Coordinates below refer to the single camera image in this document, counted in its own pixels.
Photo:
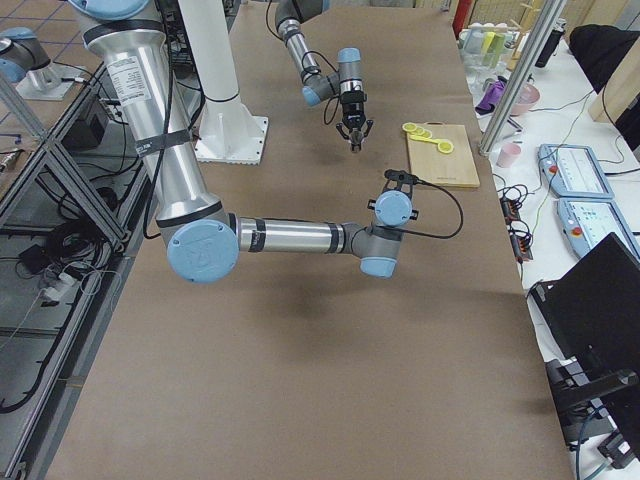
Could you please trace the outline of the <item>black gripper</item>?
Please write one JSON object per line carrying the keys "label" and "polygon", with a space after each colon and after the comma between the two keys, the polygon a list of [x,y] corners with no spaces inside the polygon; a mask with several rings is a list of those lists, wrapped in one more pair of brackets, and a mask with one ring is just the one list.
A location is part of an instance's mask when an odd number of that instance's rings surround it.
{"label": "black gripper", "polygon": [[370,199],[367,208],[377,220],[417,220],[419,212],[413,208],[413,184],[404,179],[391,179],[376,199]]}
{"label": "black gripper", "polygon": [[335,125],[336,130],[341,137],[347,141],[351,141],[351,136],[345,132],[344,128],[348,131],[360,131],[361,139],[364,140],[370,133],[373,125],[373,119],[367,119],[365,114],[365,101],[340,101],[342,109],[341,122]]}

